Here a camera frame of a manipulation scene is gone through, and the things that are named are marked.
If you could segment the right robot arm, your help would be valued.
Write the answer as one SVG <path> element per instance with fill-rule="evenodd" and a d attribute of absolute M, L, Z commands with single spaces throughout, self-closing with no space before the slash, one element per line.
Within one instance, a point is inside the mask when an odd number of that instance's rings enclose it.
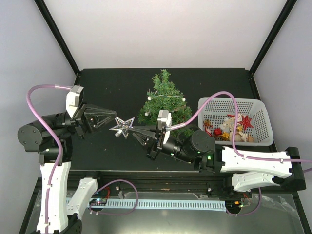
<path fill-rule="evenodd" d="M 235 151 L 231 147 L 216 145 L 215 139 L 202 130 L 194 131 L 185 140 L 171 136 L 164 128 L 142 126 L 131 127 L 130 131 L 151 160 L 163 154 L 193 164 L 197 171 L 230 173 L 230 179 L 221 185 L 226 196 L 270 186 L 289 192 L 306 189 L 299 152 L 295 147 L 268 153 Z"/>

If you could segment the silver glitter star topper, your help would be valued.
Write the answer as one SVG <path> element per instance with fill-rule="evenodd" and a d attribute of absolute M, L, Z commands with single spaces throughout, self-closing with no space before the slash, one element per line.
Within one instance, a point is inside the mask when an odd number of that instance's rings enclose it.
<path fill-rule="evenodd" d="M 134 123 L 134 120 L 135 120 L 134 117 L 128 120 L 122 120 L 121 118 L 116 117 L 115 118 L 116 126 L 110 128 L 109 130 L 115 131 L 116 137 L 123 135 L 124 138 L 127 139 L 130 129 L 133 128 L 132 125 Z"/>

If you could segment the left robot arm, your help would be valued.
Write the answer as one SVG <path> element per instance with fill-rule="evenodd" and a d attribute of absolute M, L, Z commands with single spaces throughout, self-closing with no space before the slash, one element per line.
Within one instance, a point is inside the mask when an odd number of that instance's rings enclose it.
<path fill-rule="evenodd" d="M 67 112 L 43 116 L 18 130 L 18 140 L 28 153 L 38 153 L 42 176 L 41 209 L 36 234 L 78 234 L 82 216 L 93 194 L 104 191 L 105 183 L 97 173 L 79 182 L 67 201 L 67 182 L 71 167 L 72 135 L 80 139 L 94 133 L 117 117 L 116 111 L 82 104 L 73 116 Z"/>

